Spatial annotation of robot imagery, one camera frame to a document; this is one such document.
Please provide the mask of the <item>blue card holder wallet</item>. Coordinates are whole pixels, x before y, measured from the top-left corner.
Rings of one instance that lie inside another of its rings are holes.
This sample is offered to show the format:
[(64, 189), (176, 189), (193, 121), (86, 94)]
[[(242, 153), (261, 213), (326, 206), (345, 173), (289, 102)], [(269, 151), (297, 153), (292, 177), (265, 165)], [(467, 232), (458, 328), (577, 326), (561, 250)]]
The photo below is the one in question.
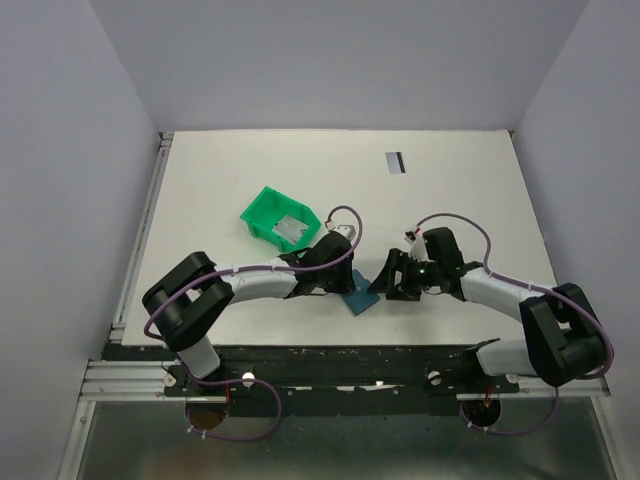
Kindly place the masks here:
[(354, 290), (351, 293), (342, 294), (341, 298), (351, 313), (358, 316), (375, 305), (380, 300), (380, 296), (369, 292), (371, 281), (358, 270), (353, 270), (352, 278)]

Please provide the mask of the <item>green plastic bin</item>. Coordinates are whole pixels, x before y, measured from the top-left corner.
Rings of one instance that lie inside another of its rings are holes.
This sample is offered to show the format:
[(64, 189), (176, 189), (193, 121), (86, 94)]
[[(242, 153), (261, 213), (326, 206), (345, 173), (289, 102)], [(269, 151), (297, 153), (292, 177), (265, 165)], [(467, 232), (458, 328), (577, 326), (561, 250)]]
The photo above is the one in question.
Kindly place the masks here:
[(240, 215), (250, 234), (281, 253), (308, 247), (321, 222), (306, 205), (265, 186)]

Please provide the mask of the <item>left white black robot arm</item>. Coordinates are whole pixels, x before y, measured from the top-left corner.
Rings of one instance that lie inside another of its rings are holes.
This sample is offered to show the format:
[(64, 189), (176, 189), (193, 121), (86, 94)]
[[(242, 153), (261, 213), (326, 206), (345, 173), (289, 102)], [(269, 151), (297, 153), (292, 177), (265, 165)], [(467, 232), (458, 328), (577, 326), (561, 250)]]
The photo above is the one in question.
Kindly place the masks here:
[(349, 294), (353, 245), (333, 230), (319, 242), (259, 265), (216, 265), (203, 251), (184, 258), (142, 297), (158, 337), (188, 368), (187, 382), (201, 395), (222, 380), (222, 360), (207, 334), (226, 307), (251, 300), (289, 299), (324, 293)]

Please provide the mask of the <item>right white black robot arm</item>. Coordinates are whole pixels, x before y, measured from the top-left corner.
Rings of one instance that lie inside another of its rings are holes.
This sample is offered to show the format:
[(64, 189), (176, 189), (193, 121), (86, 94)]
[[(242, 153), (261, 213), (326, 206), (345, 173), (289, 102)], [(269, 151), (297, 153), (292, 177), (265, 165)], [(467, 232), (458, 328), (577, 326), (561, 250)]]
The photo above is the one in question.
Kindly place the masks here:
[(389, 251), (369, 287), (371, 293), (389, 300), (418, 301), (436, 288), (459, 301), (504, 314), (523, 328), (521, 339), (491, 339), (466, 351), (459, 371), (467, 389), (483, 391), (503, 375), (537, 377), (560, 387), (604, 367), (607, 347), (578, 286), (564, 284), (540, 292), (502, 280), (481, 263), (465, 261), (447, 227), (410, 233), (409, 238), (410, 251)]

